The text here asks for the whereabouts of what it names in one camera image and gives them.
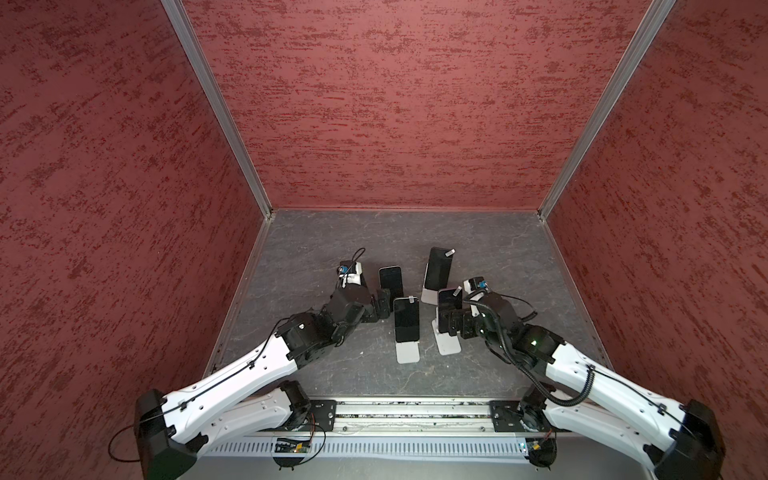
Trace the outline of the purple edged dark phone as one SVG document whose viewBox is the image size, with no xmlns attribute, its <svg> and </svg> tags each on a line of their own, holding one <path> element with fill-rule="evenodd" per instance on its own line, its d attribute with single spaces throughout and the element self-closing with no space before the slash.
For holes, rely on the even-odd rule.
<svg viewBox="0 0 768 480">
<path fill-rule="evenodd" d="M 446 288 L 438 292 L 438 332 L 456 336 L 463 318 L 463 290 L 461 287 Z"/>
</svg>

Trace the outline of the white stand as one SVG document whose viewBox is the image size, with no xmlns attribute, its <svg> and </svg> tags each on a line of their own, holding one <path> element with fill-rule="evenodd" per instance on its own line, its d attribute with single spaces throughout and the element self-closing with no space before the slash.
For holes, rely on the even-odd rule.
<svg viewBox="0 0 768 480">
<path fill-rule="evenodd" d="M 425 304 L 436 305 L 438 302 L 438 291 L 440 289 L 440 285 L 441 280 L 439 268 L 431 264 L 427 264 L 423 279 L 421 302 Z"/>
<path fill-rule="evenodd" d="M 413 364 L 420 360 L 419 342 L 397 342 L 395 344 L 398 364 Z"/>
<path fill-rule="evenodd" d="M 461 352 L 461 345 L 456 336 L 451 336 L 448 333 L 440 333 L 437 319 L 434 319 L 431 322 L 431 325 L 438 352 L 441 356 L 456 355 Z"/>
</svg>

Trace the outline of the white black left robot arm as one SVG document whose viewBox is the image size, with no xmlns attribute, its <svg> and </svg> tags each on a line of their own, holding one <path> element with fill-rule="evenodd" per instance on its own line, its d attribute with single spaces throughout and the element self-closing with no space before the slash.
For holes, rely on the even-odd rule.
<svg viewBox="0 0 768 480">
<path fill-rule="evenodd" d="M 279 320 L 262 344 L 218 372 L 180 390 L 142 394 L 133 434 L 143 477 L 178 479 L 230 438 L 301 426 L 311 402 L 290 375 L 341 346 L 359 324 L 390 313 L 388 291 L 348 284 L 320 310 Z"/>
</svg>

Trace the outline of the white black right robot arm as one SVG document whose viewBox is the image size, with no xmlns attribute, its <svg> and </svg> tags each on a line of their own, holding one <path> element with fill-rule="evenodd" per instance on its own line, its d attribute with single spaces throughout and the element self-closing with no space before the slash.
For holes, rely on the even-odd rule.
<svg viewBox="0 0 768 480">
<path fill-rule="evenodd" d="M 726 448 L 712 409 L 641 387 L 480 286 L 437 297 L 440 333 L 480 338 L 532 383 L 517 417 L 533 432 L 567 430 L 637 461 L 656 479 L 718 479 Z"/>
</svg>

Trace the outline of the black phone with sticker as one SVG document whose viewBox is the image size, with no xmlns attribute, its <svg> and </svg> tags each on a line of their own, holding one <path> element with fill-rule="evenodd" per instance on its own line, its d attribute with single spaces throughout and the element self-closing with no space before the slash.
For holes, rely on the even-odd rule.
<svg viewBox="0 0 768 480">
<path fill-rule="evenodd" d="M 425 290 L 439 291 L 448 286 L 454 254 L 453 248 L 430 249 L 423 283 Z"/>
</svg>

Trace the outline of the right small circuit board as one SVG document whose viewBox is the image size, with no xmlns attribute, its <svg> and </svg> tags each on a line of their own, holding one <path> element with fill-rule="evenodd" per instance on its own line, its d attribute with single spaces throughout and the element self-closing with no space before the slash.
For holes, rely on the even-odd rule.
<svg viewBox="0 0 768 480">
<path fill-rule="evenodd" d="M 527 439 L 526 440 L 526 456 L 546 456 L 555 454 L 557 451 L 556 441 L 553 439 Z"/>
</svg>

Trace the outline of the small circuit board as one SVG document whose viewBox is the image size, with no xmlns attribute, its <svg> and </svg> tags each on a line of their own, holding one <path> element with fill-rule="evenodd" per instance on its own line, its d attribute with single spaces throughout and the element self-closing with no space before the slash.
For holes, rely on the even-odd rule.
<svg viewBox="0 0 768 480">
<path fill-rule="evenodd" d="M 309 439 L 278 438 L 275 443 L 274 452 L 276 454 L 307 455 L 311 452 L 312 447 L 313 442 Z"/>
<path fill-rule="evenodd" d="M 556 441 L 553 439 L 527 439 L 526 440 L 526 456 L 546 456 L 555 454 L 557 451 Z"/>
</svg>

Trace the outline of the left small circuit board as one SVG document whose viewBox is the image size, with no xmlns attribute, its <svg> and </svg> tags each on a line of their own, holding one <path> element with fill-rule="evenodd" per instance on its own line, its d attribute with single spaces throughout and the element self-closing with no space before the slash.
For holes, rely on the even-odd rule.
<svg viewBox="0 0 768 480">
<path fill-rule="evenodd" d="M 276 454 L 307 455 L 311 452 L 312 447 L 313 442 L 309 439 L 278 438 L 275 443 L 274 452 Z"/>
</svg>

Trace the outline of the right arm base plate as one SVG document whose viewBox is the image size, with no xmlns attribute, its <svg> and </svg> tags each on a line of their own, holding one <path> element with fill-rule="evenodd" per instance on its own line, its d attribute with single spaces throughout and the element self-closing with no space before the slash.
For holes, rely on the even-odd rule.
<svg viewBox="0 0 768 480">
<path fill-rule="evenodd" d="M 526 420 L 518 401 L 492 400 L 489 418 L 495 433 L 546 433 L 542 423 Z"/>
</svg>

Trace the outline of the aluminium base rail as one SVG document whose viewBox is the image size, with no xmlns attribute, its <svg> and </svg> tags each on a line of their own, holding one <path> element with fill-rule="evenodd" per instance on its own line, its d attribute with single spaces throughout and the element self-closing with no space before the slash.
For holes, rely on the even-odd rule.
<svg viewBox="0 0 768 480">
<path fill-rule="evenodd" d="M 569 430 L 546 433 L 495 433 L 488 398 L 339 397 L 332 436 L 574 437 Z"/>
</svg>

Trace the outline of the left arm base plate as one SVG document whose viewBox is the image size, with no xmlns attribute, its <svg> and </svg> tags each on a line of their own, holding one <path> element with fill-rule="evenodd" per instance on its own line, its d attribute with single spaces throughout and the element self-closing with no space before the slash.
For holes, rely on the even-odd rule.
<svg viewBox="0 0 768 480">
<path fill-rule="evenodd" d="M 311 399 L 310 408 L 306 417 L 306 425 L 314 429 L 330 433 L 334 429 L 338 402 L 331 399 Z"/>
</svg>

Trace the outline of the aluminium corner post left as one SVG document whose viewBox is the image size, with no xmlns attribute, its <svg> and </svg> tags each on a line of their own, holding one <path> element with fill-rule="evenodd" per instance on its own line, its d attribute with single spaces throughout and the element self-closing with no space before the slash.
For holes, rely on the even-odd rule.
<svg viewBox="0 0 768 480">
<path fill-rule="evenodd" d="M 262 216 L 267 222 L 270 222 L 273 218 L 272 204 L 247 151 L 245 142 L 238 131 L 215 75 L 206 59 L 183 2 L 178 0 L 162 0 L 161 4 L 208 100 L 219 127 L 227 140 L 230 150 L 240 167 L 251 194 Z"/>
</svg>

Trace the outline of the aluminium corner post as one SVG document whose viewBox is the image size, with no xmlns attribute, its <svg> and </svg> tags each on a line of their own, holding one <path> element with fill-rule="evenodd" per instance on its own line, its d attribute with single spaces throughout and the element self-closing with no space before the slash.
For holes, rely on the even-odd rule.
<svg viewBox="0 0 768 480">
<path fill-rule="evenodd" d="M 584 160 L 675 4 L 675 0 L 650 2 L 581 134 L 538 209 L 538 217 L 542 223 L 548 221 L 568 183 Z"/>
<path fill-rule="evenodd" d="M 219 127 L 227 140 L 230 150 L 240 167 L 251 194 L 262 216 L 267 222 L 270 222 L 273 218 L 272 204 L 247 151 L 245 142 L 238 131 L 215 75 L 206 59 L 183 2 L 178 0 L 162 0 L 161 4 L 208 100 Z"/>
</svg>

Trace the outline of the aluminium corner post right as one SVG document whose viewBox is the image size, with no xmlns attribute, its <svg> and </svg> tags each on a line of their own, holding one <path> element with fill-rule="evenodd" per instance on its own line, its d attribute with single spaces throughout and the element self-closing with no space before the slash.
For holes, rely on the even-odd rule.
<svg viewBox="0 0 768 480">
<path fill-rule="evenodd" d="M 584 160 L 675 4 L 675 0 L 650 2 L 581 134 L 538 209 L 538 217 L 542 223 L 548 221 L 568 183 Z"/>
</svg>

